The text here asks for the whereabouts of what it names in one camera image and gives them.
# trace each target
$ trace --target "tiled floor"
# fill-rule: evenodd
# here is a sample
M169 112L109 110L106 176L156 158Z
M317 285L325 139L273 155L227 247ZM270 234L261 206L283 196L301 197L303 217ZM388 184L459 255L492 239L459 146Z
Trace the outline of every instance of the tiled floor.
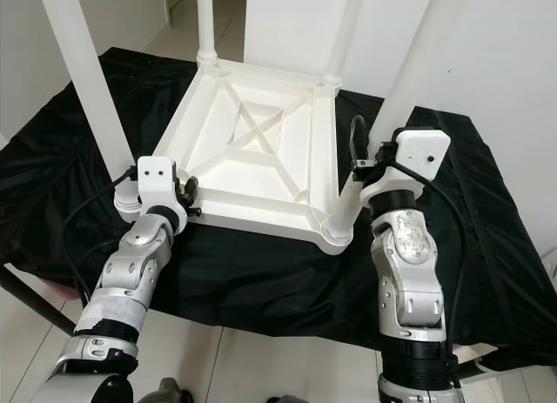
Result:
M241 61L245 0L214 0L215 42L220 57ZM144 51L194 61L198 49L197 12L184 0L165 28ZM77 301L64 302L41 281L18 274L64 314L76 320ZM0 291L2 403L28 403L44 381L65 342L65 335L33 311ZM197 402L264 403L266 398L297 394L311 402L378 403L375 351L318 338L269 338L228 328L201 326L149 311L139 340L139 368L130 376L140 398L170 376L193 392ZM468 358L481 346L462 349ZM535 367L500 379L465 386L470 403L554 403L557 376Z

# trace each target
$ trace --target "black fabric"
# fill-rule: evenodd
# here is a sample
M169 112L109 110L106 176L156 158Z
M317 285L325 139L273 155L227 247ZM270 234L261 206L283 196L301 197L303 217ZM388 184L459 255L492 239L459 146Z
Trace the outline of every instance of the black fabric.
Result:
M111 49L101 64L136 157L153 152L192 81L194 63ZM382 100L347 91L336 99L339 182L350 172L352 118L369 126ZM485 342L525 364L557 365L557 296L504 186L489 148L469 118L415 109L409 126L442 128L450 155L436 178L466 219L465 296L455 342ZM64 219L109 183L109 176L71 85L55 96L0 151L2 262L73 285L61 258ZM112 195L84 210L69 233L80 257L129 227ZM439 247L437 273L452 311L460 245L444 203L428 190L419 208ZM321 336L380 347L377 274L370 258L369 211L339 256L287 238L189 224L177 237L152 301L154 309L207 325L272 336ZM93 287L108 253L82 267Z

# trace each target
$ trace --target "black cloth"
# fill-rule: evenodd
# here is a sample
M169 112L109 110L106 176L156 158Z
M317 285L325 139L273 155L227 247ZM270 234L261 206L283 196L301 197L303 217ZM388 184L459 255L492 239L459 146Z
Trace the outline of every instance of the black cloth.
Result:
M194 63L110 49L101 57L136 158L153 152L191 83ZM350 171L350 123L373 123L382 100L341 91L336 98L339 184ZM469 118L416 108L409 126L443 129L452 148L435 182L466 219L464 288L455 342L498 346L525 364L557 365L557 296L520 221L489 148ZM110 183L73 86L56 95L0 151L3 264L73 285L61 256L64 219ZM419 198L439 247L437 273L453 309L460 255L456 225L429 190ZM369 211L339 256L292 240L189 224L177 237L152 307L207 325L271 336L321 336L378 349L378 278L370 258ZM129 227L107 193L81 212L69 250L91 286L111 249L92 246Z

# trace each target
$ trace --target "white wall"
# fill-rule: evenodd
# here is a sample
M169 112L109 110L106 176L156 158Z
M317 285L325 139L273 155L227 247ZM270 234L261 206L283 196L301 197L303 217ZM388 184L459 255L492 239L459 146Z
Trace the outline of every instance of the white wall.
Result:
M332 45L323 29L338 24L339 1L302 0L285 7L248 0L245 61L321 74ZM364 0L343 88L388 94L427 2ZM557 0L470 0L445 61L424 83L420 99L421 105L472 118L541 254L557 245L555 7ZM281 16L294 20L277 21Z
M97 53L139 50L166 24L164 0L80 0ZM41 0L0 0L0 131L11 138L70 82Z

